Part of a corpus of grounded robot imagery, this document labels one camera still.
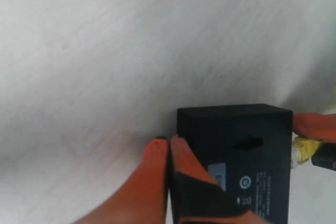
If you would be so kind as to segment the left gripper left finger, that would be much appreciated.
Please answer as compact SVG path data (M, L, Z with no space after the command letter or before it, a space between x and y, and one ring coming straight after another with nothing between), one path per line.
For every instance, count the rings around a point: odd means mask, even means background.
M168 140L156 137L122 186L75 223L165 223L167 175Z

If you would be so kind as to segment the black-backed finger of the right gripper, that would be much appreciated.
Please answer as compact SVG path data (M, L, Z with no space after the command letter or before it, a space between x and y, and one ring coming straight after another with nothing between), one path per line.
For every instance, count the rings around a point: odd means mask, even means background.
M323 143L311 157L314 166L335 171L336 169L336 144Z

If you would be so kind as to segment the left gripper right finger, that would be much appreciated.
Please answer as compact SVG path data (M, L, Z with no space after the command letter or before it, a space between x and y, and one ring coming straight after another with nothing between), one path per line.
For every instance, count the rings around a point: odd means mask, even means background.
M238 205L215 183L184 138L171 138L170 154L174 223L268 223Z

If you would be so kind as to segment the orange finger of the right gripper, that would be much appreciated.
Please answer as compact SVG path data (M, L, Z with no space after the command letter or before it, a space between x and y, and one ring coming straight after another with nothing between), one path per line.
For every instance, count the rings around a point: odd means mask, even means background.
M293 132L318 141L335 141L335 114L297 113L293 116Z

